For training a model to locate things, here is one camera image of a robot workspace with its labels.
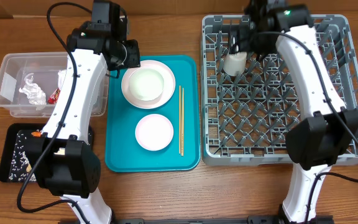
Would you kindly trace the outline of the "cream plastic cup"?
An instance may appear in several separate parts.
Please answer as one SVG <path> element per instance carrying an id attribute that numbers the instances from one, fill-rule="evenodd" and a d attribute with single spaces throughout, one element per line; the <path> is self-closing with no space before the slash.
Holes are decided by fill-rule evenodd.
<path id="1" fill-rule="evenodd" d="M 246 68 L 246 61 L 246 52 L 227 54 L 224 58 L 223 70 L 229 76 L 235 77 L 244 72 Z"/>

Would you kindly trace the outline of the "pink plate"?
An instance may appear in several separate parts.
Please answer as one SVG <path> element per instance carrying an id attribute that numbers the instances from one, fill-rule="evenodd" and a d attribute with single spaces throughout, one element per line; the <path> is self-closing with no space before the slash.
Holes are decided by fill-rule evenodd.
<path id="1" fill-rule="evenodd" d="M 140 68 L 152 68 L 162 74 L 165 86 L 162 94 L 157 99 L 152 101 L 138 100 L 129 91 L 129 77 Z M 133 106 L 141 109 L 154 109 L 164 105 L 172 97 L 175 91 L 175 82 L 175 76 L 167 65 L 156 60 L 143 60 L 139 68 L 127 69 L 122 78 L 121 90 L 124 98 Z"/>

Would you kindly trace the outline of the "white napkin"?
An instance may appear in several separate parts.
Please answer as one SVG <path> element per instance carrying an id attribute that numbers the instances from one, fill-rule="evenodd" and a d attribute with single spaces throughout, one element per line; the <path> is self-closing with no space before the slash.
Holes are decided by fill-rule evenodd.
<path id="1" fill-rule="evenodd" d="M 63 84 L 65 81 L 67 71 L 66 70 L 59 70 L 58 71 L 58 89 L 61 91 L 63 88 Z"/>

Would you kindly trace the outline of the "grey dishwasher rack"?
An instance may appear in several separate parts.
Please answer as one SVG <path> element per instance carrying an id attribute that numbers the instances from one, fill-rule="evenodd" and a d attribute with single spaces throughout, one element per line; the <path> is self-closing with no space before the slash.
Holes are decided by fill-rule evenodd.
<path id="1" fill-rule="evenodd" d="M 290 161 L 285 135 L 301 119 L 290 73 L 281 56 L 249 54 L 244 72 L 223 70 L 229 31 L 242 15 L 208 15 L 201 26 L 203 161 L 210 166 L 258 166 Z M 330 79 L 348 108 L 358 111 L 358 63 L 351 29 L 340 14 L 314 15 L 316 39 Z"/>

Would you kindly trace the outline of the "red snack wrapper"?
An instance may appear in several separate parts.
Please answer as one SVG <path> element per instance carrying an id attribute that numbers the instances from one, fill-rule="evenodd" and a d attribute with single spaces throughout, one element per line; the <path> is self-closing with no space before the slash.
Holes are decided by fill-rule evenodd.
<path id="1" fill-rule="evenodd" d="M 57 88 L 48 98 L 48 104 L 51 104 L 51 105 L 54 105 L 57 103 L 58 101 L 58 97 L 59 97 L 59 94 L 60 94 L 60 89 Z"/>

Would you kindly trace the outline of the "small pink bowl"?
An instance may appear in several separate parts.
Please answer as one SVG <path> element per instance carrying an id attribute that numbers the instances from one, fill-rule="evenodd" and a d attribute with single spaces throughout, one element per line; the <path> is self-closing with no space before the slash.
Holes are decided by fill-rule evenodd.
<path id="1" fill-rule="evenodd" d="M 173 125 L 168 118 L 160 114 L 144 116 L 135 127 L 137 143 L 148 151 L 166 148 L 173 139 Z"/>

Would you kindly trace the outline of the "foil wrapper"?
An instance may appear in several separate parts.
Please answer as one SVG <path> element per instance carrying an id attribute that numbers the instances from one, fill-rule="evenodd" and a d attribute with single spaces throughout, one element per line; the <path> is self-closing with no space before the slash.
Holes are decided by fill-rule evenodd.
<path id="1" fill-rule="evenodd" d="M 34 83 L 33 74 L 30 73 L 29 77 L 25 78 L 25 85 L 19 88 L 20 93 L 24 93 L 31 105 L 46 105 L 46 94 Z"/>

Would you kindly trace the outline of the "orange carrot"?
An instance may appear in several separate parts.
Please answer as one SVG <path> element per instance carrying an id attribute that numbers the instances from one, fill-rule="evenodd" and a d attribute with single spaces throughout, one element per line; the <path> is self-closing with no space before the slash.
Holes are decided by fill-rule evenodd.
<path id="1" fill-rule="evenodd" d="M 41 137 L 42 136 L 42 133 L 41 132 L 38 132 L 38 131 L 34 131 L 34 132 L 31 132 L 31 135 L 33 137 Z"/>

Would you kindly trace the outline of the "rice and peanut scraps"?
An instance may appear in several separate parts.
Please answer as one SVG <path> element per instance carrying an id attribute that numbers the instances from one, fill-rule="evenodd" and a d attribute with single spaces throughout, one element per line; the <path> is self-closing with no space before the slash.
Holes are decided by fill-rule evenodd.
<path id="1" fill-rule="evenodd" d="M 38 131 L 41 132 L 41 130 L 28 130 L 23 129 L 20 130 L 16 134 L 16 138 L 14 141 L 14 150 L 12 153 L 12 159 L 10 162 L 10 169 L 8 174 L 8 181 L 9 182 L 23 182 L 29 175 L 32 167 L 29 163 L 29 160 L 25 154 L 24 149 L 24 143 L 26 140 L 28 140 L 30 137 L 33 137 L 31 135 L 31 132 Z"/>

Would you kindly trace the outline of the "cream bowl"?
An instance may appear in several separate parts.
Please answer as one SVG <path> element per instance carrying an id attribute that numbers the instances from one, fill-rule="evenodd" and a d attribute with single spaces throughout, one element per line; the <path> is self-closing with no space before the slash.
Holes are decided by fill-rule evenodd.
<path id="1" fill-rule="evenodd" d="M 140 68 L 129 77 L 129 91 L 138 100 L 157 99 L 164 86 L 162 74 L 152 68 Z"/>

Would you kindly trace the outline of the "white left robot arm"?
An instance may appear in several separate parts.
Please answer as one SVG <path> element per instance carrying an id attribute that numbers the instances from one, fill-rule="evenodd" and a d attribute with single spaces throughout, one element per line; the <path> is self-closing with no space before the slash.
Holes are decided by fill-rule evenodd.
<path id="1" fill-rule="evenodd" d="M 106 77 L 140 66 L 139 45 L 127 38 L 127 14 L 111 1 L 95 1 L 91 19 L 61 40 L 67 72 L 54 110 L 39 136 L 24 144 L 29 175 L 67 203 L 79 223 L 112 223 L 113 210 L 98 189 L 101 162 L 89 142 L 93 100 Z"/>

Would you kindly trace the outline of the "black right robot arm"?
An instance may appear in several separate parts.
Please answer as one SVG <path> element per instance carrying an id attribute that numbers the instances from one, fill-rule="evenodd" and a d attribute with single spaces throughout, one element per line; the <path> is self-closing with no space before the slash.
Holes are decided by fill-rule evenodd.
<path id="1" fill-rule="evenodd" d="M 358 111 L 347 108 L 333 86 L 306 5 L 251 1 L 244 13 L 250 18 L 249 25 L 230 31 L 224 72 L 241 74 L 249 52 L 258 58 L 280 54 L 300 106 L 301 120 L 285 136 L 293 171 L 278 222 L 332 223 L 332 218 L 317 217 L 316 202 L 338 157 L 357 142 Z"/>

